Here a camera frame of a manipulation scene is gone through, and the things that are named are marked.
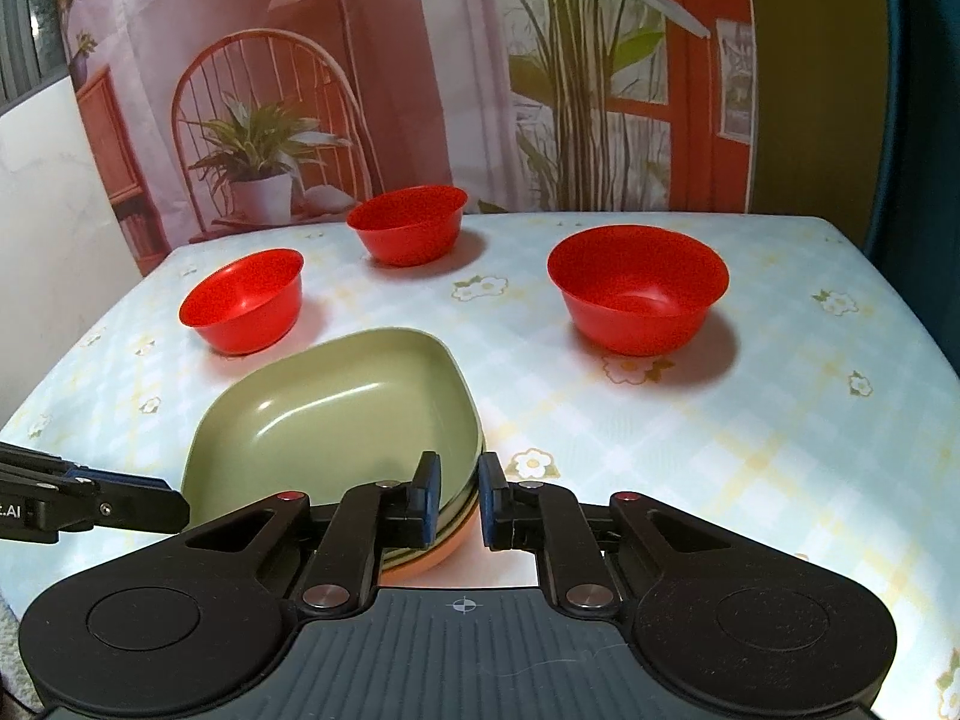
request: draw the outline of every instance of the flower pattern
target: flower pattern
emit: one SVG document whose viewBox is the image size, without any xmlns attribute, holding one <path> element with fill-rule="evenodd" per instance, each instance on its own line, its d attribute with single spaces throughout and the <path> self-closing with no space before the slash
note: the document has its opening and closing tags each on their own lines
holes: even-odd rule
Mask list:
<svg viewBox="0 0 960 720">
<path fill-rule="evenodd" d="M 502 295 L 507 290 L 507 279 L 499 276 L 473 276 L 467 281 L 453 282 L 453 298 L 466 303 L 474 298 Z"/>
<path fill-rule="evenodd" d="M 30 426 L 30 430 L 27 431 L 28 439 L 38 439 L 40 434 L 43 433 L 44 428 L 50 424 L 50 415 L 49 413 L 42 413 L 37 421 Z"/>
<path fill-rule="evenodd" d="M 140 404 L 140 413 L 157 413 L 160 408 L 160 399 L 154 395 Z"/>
<path fill-rule="evenodd" d="M 80 341 L 80 346 L 93 346 L 94 343 L 100 340 L 104 336 L 104 328 L 99 330 L 94 330 L 90 335 L 86 336 L 83 341 Z"/>
<path fill-rule="evenodd" d="M 524 479 L 560 479 L 560 471 L 557 469 L 553 455 L 542 449 L 530 448 L 517 452 L 503 470 L 511 482 Z"/>
<path fill-rule="evenodd" d="M 853 298 L 846 293 L 820 290 L 816 295 L 810 295 L 810 298 L 820 303 L 820 307 L 828 314 L 833 314 L 834 317 L 841 317 L 843 314 L 856 314 L 860 310 L 856 307 Z"/>
<path fill-rule="evenodd" d="M 940 717 L 960 720 L 960 650 L 953 650 L 950 663 L 937 680 L 940 690 Z"/>
<path fill-rule="evenodd" d="M 874 387 L 870 379 L 859 371 L 855 370 L 847 377 L 847 383 L 850 385 L 850 394 L 856 397 L 870 397 L 874 394 Z"/>
<path fill-rule="evenodd" d="M 647 382 L 655 384 L 661 381 L 664 370 L 674 367 L 674 362 L 666 357 L 656 360 L 638 357 L 604 357 L 603 372 L 613 384 L 632 384 L 639 386 Z"/>
</svg>

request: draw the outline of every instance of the white wall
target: white wall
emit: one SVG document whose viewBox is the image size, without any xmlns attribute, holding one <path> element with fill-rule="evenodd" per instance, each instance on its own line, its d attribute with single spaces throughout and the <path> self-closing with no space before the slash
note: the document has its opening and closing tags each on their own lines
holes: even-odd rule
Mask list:
<svg viewBox="0 0 960 720">
<path fill-rule="evenodd" d="M 139 279 L 58 81 L 0 117 L 0 425 Z"/>
</svg>

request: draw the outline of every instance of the red bowl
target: red bowl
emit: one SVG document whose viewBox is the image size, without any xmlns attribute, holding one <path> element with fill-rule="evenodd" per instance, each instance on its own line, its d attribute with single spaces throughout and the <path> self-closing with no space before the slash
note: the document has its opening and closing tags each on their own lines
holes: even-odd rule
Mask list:
<svg viewBox="0 0 960 720">
<path fill-rule="evenodd" d="M 253 354 L 294 326 L 302 297 L 304 255 L 272 248 L 210 274 L 181 303 L 179 319 L 221 354 Z"/>
<path fill-rule="evenodd" d="M 447 254 L 460 234 L 467 193 L 456 187 L 408 187 L 358 205 L 347 216 L 374 258 L 401 268 Z"/>
<path fill-rule="evenodd" d="M 730 283 L 707 245 L 640 224 L 594 227 L 560 241 L 547 272 L 584 336 L 640 357 L 687 343 Z"/>
</svg>

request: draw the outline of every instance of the green bowl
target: green bowl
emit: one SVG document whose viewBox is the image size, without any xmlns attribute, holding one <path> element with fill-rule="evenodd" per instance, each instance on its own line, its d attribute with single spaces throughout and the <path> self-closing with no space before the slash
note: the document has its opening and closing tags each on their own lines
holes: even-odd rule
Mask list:
<svg viewBox="0 0 960 720">
<path fill-rule="evenodd" d="M 181 490 L 195 526 L 282 490 L 337 503 L 356 485 L 410 479 L 432 450 L 445 531 L 476 492 L 482 448 L 448 348 L 419 330 L 380 328 L 272 362 L 227 389 L 200 420 Z M 395 565 L 416 553 L 389 557 Z"/>
</svg>

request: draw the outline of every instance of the table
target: table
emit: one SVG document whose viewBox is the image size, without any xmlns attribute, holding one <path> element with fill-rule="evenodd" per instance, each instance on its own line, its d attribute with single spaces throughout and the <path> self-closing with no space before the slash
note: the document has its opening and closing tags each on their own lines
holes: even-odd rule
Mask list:
<svg viewBox="0 0 960 720">
<path fill-rule="evenodd" d="M 571 330 L 546 256 L 603 223 L 680 230 L 726 260 L 731 287 L 687 347 L 630 359 Z M 304 312 L 272 349 L 214 356 L 176 308 L 210 271 L 266 247 L 304 254 Z M 191 245 L 91 328 L 0 440 L 179 485 L 195 427 L 227 386 L 385 325 L 449 346 L 512 479 L 556 480 L 593 503 L 642 490 L 853 577 L 899 632 L 875 709 L 886 720 L 960 715 L 960 382 L 894 290 L 822 220 L 471 215 L 453 254 L 419 269 L 376 266 L 342 224 Z M 0 589 L 22 614 L 54 581 L 152 541 L 102 529 L 57 546 L 2 542 Z M 530 557 L 493 555 L 476 535 L 418 584 L 534 577 Z"/>
</svg>

